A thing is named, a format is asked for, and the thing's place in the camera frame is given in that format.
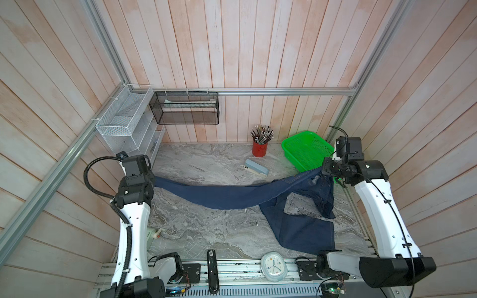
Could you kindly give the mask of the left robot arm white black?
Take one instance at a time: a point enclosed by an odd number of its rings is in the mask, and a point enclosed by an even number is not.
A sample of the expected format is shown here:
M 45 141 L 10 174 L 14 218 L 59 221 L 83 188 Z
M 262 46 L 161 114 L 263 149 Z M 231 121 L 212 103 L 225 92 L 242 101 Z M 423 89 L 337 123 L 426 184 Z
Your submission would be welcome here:
M 164 298 L 182 294 L 184 289 L 169 290 L 168 283 L 180 283 L 184 269 L 179 255 L 147 258 L 147 225 L 154 197 L 152 165 L 146 155 L 128 156 L 121 152 L 114 156 L 124 170 L 118 192 L 111 195 L 96 190 L 89 182 L 89 170 L 105 158 L 90 162 L 83 173 L 86 187 L 98 196 L 108 198 L 111 209 L 120 218 L 118 260 L 111 286 L 100 293 L 102 298 Z

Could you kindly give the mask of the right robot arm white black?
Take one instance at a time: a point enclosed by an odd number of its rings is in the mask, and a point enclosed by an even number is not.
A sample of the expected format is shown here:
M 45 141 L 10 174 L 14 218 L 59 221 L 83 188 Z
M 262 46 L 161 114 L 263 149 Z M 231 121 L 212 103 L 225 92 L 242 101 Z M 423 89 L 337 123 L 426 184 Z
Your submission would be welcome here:
M 436 271 L 434 259 L 423 256 L 408 233 L 380 161 L 344 162 L 327 157 L 322 172 L 354 187 L 376 237 L 375 258 L 328 252 L 325 264 L 330 270 L 357 276 L 371 288 L 413 286 Z

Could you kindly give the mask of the dark blue denim trousers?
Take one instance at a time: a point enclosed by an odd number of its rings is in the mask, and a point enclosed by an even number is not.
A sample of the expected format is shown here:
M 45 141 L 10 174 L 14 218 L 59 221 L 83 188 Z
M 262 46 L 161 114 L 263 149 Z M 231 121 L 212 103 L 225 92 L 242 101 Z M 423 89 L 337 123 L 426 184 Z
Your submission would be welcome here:
M 312 255 L 335 250 L 334 180 L 321 168 L 251 186 L 191 186 L 160 177 L 154 185 L 211 209 L 259 206 L 282 247 Z M 292 193 L 311 199 L 323 218 L 287 214 L 284 209 Z

